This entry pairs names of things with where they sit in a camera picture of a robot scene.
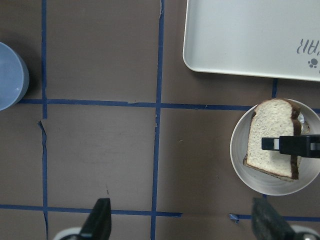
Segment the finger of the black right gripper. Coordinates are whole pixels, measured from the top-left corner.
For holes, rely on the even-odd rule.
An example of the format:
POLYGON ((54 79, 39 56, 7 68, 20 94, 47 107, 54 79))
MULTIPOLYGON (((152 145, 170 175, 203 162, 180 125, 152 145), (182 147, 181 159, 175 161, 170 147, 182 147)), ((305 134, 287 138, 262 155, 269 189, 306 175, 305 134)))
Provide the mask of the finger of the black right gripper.
POLYGON ((320 135, 304 134, 294 136, 263 137, 261 149, 276 151, 283 155, 300 156, 303 158, 320 157, 320 135))

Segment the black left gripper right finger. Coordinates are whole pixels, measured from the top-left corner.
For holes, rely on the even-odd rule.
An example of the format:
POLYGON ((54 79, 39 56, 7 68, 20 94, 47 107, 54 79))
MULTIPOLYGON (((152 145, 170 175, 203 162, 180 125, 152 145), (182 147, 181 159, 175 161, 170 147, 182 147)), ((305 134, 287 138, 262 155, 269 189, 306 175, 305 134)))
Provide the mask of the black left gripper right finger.
POLYGON ((253 198, 251 228, 257 240, 299 239, 299 235, 265 198, 253 198))

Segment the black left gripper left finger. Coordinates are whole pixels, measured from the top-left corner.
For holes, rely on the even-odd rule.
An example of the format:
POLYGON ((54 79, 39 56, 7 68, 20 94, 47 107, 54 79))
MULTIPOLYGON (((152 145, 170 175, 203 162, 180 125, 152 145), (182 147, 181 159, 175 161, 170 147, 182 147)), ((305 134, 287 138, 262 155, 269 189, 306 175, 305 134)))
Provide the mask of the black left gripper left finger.
POLYGON ((79 235, 82 240, 108 240, 112 231, 111 201, 99 198, 79 235))

